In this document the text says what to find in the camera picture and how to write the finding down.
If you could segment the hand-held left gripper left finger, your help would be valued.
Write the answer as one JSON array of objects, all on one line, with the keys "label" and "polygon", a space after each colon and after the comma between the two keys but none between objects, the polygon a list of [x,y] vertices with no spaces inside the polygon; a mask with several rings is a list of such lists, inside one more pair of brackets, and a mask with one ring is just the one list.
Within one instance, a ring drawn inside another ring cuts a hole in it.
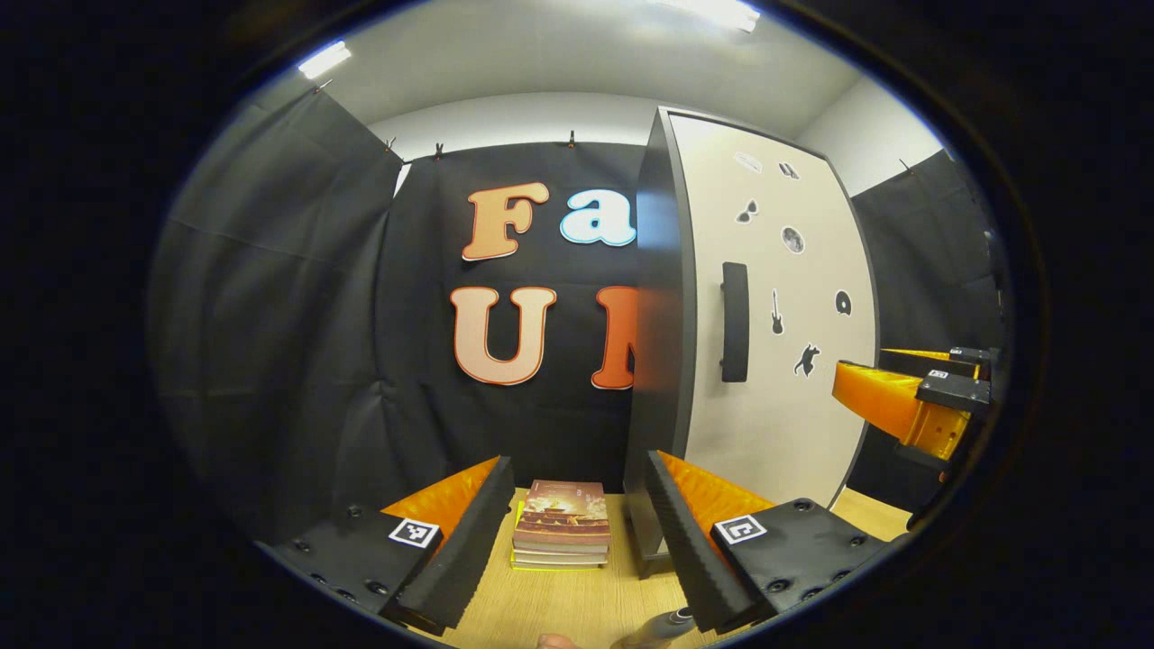
[{"label": "hand-held left gripper left finger", "polygon": [[429,635],[459,625],[514,497],[495,456],[383,508],[350,503],[262,550],[367,616]]}]

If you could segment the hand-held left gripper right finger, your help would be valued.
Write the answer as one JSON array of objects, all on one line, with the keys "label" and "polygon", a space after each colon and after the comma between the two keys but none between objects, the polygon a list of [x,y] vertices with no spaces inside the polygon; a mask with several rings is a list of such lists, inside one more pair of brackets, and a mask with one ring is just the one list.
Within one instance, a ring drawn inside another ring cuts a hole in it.
[{"label": "hand-held left gripper right finger", "polygon": [[695,624],[717,634],[803,607],[905,540],[812,498],[772,503],[658,449],[646,453],[646,490]]}]

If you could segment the silver bottle with pink label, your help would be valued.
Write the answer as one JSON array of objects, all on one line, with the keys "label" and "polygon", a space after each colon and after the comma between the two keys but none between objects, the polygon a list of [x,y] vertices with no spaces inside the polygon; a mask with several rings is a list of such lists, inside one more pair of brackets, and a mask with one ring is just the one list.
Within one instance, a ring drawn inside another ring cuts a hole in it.
[{"label": "silver bottle with pink label", "polygon": [[676,637],[694,628],[695,619],[689,607],[672,609],[662,616],[651,617],[634,633],[619,637],[610,649],[669,649]]}]

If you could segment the black cabinet door handle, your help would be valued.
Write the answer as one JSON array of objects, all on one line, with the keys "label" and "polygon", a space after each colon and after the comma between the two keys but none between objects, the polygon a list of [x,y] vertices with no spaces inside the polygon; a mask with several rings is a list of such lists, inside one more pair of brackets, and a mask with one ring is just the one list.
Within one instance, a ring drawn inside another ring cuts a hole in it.
[{"label": "black cabinet door handle", "polygon": [[750,353],[750,298],[747,266],[726,261],[722,270],[724,331],[719,361],[721,381],[741,383],[747,380]]}]

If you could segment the grey cabinet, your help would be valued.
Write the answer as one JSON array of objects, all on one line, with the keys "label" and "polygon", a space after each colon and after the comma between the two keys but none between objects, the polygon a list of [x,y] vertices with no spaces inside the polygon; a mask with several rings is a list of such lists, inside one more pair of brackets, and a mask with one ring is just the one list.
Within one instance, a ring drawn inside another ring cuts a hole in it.
[{"label": "grey cabinet", "polygon": [[668,106],[655,111],[637,186],[638,324],[624,469],[624,510],[640,561],[640,579],[647,579],[655,570],[667,570],[669,566],[667,543],[646,493],[642,463],[650,449],[685,460],[695,374],[694,249],[687,191],[669,114],[704,115],[718,122],[736,124],[804,151],[817,152],[834,167],[824,152],[756,129],[750,124]]}]

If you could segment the stack of books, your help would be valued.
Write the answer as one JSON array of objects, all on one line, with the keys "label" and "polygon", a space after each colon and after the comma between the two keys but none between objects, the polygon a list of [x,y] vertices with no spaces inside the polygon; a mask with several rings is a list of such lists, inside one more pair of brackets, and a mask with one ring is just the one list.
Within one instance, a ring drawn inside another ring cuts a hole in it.
[{"label": "stack of books", "polygon": [[533,480],[516,512],[514,570],[598,570],[609,562],[609,551],[601,483]]}]

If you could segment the black backdrop cloth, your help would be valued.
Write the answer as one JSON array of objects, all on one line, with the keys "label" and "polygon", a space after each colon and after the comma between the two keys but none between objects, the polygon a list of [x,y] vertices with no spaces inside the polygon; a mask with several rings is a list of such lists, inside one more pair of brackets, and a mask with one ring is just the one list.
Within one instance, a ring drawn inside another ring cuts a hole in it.
[{"label": "black backdrop cloth", "polygon": [[[158,394],[249,535],[304,534],[508,456],[624,492],[637,186],[653,100],[437,109],[403,161],[325,92],[234,115],[168,211],[149,290]],[[565,148],[574,129],[576,146]],[[850,197],[879,350],[1001,348],[992,233],[936,152]]]}]

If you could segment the wide ceiling light panel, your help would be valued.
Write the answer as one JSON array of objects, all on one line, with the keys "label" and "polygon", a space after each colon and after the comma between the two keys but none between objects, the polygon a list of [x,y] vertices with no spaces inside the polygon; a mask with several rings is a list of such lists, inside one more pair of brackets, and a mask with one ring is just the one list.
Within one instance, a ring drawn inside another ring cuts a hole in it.
[{"label": "wide ceiling light panel", "polygon": [[709,21],[718,27],[754,33],[762,16],[752,5],[741,0],[649,0],[650,3],[667,5],[676,12],[684,12]]}]

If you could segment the long ceiling light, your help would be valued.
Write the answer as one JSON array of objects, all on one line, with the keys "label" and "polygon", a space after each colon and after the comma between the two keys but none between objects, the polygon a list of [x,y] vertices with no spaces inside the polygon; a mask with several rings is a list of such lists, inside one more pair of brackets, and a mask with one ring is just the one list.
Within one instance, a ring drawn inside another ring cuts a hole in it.
[{"label": "long ceiling light", "polygon": [[329,70],[349,60],[352,57],[346,42],[329,42],[325,49],[313,52],[308,58],[298,64],[298,70],[304,79],[321,79]]}]

